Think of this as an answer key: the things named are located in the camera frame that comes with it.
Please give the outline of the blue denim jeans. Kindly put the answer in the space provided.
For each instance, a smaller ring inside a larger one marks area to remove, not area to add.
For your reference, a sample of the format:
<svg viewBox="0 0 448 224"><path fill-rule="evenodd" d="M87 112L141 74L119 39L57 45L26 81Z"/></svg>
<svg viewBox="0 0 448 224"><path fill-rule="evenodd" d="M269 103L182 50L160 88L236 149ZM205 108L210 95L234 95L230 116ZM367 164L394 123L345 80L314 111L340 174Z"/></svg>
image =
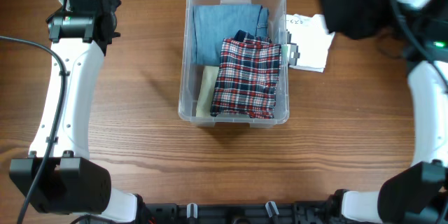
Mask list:
<svg viewBox="0 0 448 224"><path fill-rule="evenodd" d="M269 9L259 4L195 6L195 59L198 65L217 67L221 63L224 39L240 30L267 36Z"/></svg>

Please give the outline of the cream cloth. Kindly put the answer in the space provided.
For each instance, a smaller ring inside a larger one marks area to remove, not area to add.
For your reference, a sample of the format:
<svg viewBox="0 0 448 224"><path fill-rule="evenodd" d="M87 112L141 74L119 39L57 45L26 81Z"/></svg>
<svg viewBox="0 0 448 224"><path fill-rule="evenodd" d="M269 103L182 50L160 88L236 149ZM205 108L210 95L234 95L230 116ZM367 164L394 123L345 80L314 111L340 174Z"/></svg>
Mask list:
<svg viewBox="0 0 448 224"><path fill-rule="evenodd" d="M202 82L197 100L196 116L210 117L211 103L214 97L214 88L218 76L218 66L205 66L202 73Z"/></svg>

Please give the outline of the plaid shirt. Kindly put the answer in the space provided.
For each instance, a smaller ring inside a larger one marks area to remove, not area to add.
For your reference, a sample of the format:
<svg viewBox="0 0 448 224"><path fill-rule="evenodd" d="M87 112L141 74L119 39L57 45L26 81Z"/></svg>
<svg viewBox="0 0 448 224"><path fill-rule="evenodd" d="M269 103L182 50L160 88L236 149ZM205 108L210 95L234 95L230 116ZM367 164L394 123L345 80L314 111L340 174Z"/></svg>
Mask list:
<svg viewBox="0 0 448 224"><path fill-rule="evenodd" d="M247 31L224 38L210 114L273 119L281 53L278 43Z"/></svg>

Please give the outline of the white t-shirt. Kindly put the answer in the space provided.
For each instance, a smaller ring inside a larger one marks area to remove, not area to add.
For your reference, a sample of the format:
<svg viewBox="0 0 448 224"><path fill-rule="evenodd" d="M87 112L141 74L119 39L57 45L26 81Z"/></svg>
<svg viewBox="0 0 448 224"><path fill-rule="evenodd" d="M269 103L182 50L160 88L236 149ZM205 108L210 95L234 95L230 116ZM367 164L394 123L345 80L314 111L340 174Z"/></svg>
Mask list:
<svg viewBox="0 0 448 224"><path fill-rule="evenodd" d="M286 30L289 67L323 73L335 36L328 31L324 16L287 15Z"/></svg>

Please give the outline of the black garment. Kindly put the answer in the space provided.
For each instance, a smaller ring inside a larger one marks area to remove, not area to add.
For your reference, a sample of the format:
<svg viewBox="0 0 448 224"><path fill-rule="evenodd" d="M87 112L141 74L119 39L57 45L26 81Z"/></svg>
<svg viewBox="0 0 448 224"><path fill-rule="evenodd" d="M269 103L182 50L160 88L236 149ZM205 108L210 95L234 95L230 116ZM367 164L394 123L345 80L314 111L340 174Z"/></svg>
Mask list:
<svg viewBox="0 0 448 224"><path fill-rule="evenodd" d="M392 23L389 0L319 0L329 32L350 39L376 35Z"/></svg>

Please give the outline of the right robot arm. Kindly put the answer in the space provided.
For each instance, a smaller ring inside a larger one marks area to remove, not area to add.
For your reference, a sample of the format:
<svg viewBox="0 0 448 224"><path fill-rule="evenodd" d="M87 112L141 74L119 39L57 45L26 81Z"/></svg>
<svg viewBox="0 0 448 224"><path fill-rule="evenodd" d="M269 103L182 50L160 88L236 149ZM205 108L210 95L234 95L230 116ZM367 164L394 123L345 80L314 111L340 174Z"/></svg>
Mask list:
<svg viewBox="0 0 448 224"><path fill-rule="evenodd" d="M344 192L340 213L363 223L446 223L447 0L388 1L409 43L414 155L410 167L378 191Z"/></svg>

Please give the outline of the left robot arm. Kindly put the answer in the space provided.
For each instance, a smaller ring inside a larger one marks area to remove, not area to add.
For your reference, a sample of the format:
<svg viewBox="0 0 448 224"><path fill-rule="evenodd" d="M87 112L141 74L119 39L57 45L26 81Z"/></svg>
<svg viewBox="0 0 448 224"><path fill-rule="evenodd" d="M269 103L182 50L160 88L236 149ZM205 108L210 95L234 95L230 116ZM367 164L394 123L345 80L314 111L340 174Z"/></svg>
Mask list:
<svg viewBox="0 0 448 224"><path fill-rule="evenodd" d="M59 0L48 19L52 57L40 126L25 158L11 161L9 176L29 207L77 221L135 223L136 195L113 188L109 172L90 160L88 125L95 83L106 49L118 37L120 0Z"/></svg>

